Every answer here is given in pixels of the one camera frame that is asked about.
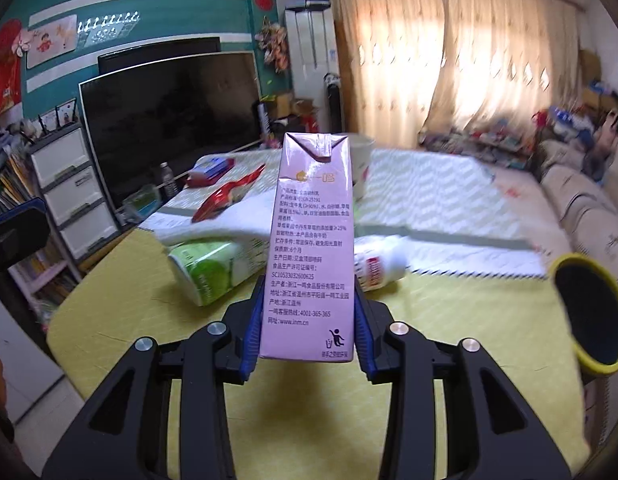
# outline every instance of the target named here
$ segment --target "white cup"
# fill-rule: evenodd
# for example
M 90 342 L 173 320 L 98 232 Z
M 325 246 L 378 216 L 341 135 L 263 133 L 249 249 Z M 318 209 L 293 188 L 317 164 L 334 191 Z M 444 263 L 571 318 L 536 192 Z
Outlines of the white cup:
M 375 140 L 360 134 L 346 134 L 346 136 L 349 138 L 349 151 L 351 153 L 353 199 L 360 200 L 367 190 L 371 149 L 374 147 Z

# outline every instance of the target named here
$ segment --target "black tv screen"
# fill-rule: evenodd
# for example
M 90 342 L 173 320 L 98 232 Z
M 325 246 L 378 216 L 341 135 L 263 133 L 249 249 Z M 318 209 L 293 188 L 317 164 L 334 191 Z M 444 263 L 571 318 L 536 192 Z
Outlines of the black tv screen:
M 193 56 L 194 54 L 210 54 L 211 52 L 220 52 L 220 38 L 218 36 L 157 41 L 98 56 L 98 73 L 103 75 L 152 61 Z
M 208 153 L 259 140 L 252 52 L 177 57 L 80 84 L 83 116 L 113 206 L 143 184 L 161 183 Z

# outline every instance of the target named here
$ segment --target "cardboard box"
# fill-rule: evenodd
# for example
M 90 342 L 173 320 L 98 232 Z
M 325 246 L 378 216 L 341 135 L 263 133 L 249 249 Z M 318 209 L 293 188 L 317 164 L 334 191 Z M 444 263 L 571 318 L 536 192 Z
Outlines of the cardboard box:
M 600 65 L 598 54 L 583 49 L 580 50 L 578 56 L 580 58 L 583 83 L 588 85 L 592 81 L 600 81 L 602 79 L 602 66 Z
M 275 121 L 276 119 L 282 119 L 291 115 L 291 106 L 294 95 L 291 92 L 286 94 L 280 94 L 271 96 L 269 99 L 263 99 L 267 105 L 267 115 L 269 121 Z
M 598 108 L 604 112 L 609 112 L 614 108 L 618 109 L 618 100 L 611 95 L 600 95 L 594 92 L 589 87 L 582 89 L 582 103 L 598 110 Z
M 285 134 L 265 277 L 260 357 L 353 359 L 349 139 Z
M 312 115 L 317 110 L 313 106 L 313 99 L 296 99 L 292 106 L 292 113 L 295 115 Z

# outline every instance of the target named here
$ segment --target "yellow ring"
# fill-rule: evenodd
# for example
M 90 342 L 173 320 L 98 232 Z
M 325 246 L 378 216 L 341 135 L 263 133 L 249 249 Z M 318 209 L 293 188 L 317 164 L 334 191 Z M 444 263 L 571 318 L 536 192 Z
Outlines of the yellow ring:
M 587 267 L 588 269 L 595 272 L 598 276 L 600 276 L 604 282 L 609 286 L 609 288 L 613 291 L 614 296 L 618 300 L 618 282 L 615 278 L 606 270 L 603 266 L 601 266 L 595 260 L 585 256 L 584 254 L 578 253 L 569 253 L 564 254 L 557 258 L 553 264 L 551 264 L 551 269 L 549 270 L 551 279 L 555 284 L 555 275 L 558 269 L 560 269 L 565 263 L 577 262 L 583 267 Z M 573 348 L 578 357 L 578 361 L 580 365 L 585 370 L 585 372 L 595 375 L 595 376 L 608 376 L 614 374 L 618 371 L 618 359 L 612 365 L 605 365 L 595 359 L 593 359 L 585 349 L 580 346 L 574 337 L 572 337 Z

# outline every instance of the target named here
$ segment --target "sofa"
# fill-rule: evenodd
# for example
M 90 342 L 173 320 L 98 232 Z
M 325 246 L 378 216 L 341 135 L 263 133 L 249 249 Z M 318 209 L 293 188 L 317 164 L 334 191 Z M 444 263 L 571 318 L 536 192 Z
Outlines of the sofa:
M 580 173 L 581 154 L 566 144 L 540 144 L 541 185 L 573 247 L 618 280 L 618 145 L 602 184 Z

